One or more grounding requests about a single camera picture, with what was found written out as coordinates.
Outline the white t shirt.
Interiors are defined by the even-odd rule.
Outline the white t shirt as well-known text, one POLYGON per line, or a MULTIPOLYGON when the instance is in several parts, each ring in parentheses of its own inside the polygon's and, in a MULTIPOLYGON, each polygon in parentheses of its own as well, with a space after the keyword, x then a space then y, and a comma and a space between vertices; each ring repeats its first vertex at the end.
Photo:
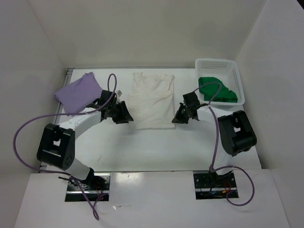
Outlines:
POLYGON ((127 108, 135 130, 173 129, 174 75, 133 73, 133 85, 127 108))

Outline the green t shirt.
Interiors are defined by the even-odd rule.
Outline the green t shirt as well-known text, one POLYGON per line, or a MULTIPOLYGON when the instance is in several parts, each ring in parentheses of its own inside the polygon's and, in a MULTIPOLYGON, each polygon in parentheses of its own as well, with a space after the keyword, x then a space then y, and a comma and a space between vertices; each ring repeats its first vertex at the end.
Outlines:
POLYGON ((235 92, 227 88, 215 77, 200 77, 198 79, 199 92, 204 95, 204 100, 214 102, 237 103, 235 92))

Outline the purple t shirt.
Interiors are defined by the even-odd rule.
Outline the purple t shirt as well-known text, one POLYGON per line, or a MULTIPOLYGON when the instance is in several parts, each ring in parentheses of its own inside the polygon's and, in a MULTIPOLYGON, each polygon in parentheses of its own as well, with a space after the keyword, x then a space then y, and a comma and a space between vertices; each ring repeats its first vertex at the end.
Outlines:
POLYGON ((63 105, 65 113, 74 114, 99 98, 102 88, 93 72, 85 73, 80 79, 55 92, 55 98, 63 105))

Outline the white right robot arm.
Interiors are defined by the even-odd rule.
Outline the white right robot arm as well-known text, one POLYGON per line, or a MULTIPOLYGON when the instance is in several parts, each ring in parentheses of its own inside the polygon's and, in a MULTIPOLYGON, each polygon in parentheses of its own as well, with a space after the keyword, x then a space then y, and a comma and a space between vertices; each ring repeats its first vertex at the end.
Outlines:
POLYGON ((201 103, 194 92, 183 95, 172 123, 187 124, 190 119, 215 125, 215 149, 208 180, 212 186, 218 187, 225 181, 225 175, 235 168, 232 158, 256 145, 255 132, 245 111, 225 111, 201 103))

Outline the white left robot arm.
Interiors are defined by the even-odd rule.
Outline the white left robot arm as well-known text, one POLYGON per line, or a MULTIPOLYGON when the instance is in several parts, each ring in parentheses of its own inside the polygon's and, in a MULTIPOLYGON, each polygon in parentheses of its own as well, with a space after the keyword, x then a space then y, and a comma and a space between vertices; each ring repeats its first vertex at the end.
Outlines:
POLYGON ((94 170, 75 158, 76 139, 91 127, 111 118, 115 124, 133 121, 126 103, 120 101, 121 91, 103 90, 100 98, 84 109, 84 115, 76 115, 61 124, 47 124, 38 147, 37 159, 71 174, 72 184, 85 190, 102 186, 104 180, 95 176, 94 170))

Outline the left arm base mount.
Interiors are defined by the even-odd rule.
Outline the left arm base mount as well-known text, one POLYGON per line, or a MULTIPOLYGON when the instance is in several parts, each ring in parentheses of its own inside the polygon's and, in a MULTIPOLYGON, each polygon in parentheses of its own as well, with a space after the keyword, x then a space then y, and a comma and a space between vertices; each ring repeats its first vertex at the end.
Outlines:
MULTIPOLYGON (((95 178, 97 179, 97 183, 91 187, 88 187, 81 182, 79 182, 79 185, 90 202, 94 202, 97 199, 99 199, 99 201, 109 201, 111 174, 109 172, 96 172, 95 178)), ((84 201, 86 201, 86 199, 79 186, 74 181, 69 181, 67 183, 65 202, 84 201)))

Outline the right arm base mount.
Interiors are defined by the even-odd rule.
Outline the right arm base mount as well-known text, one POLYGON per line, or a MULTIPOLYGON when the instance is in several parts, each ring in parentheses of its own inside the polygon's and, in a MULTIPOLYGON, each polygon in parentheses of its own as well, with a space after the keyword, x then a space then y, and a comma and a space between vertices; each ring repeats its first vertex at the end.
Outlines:
POLYGON ((232 171, 217 175, 209 171, 193 173, 195 195, 197 200, 239 198, 234 173, 232 171))

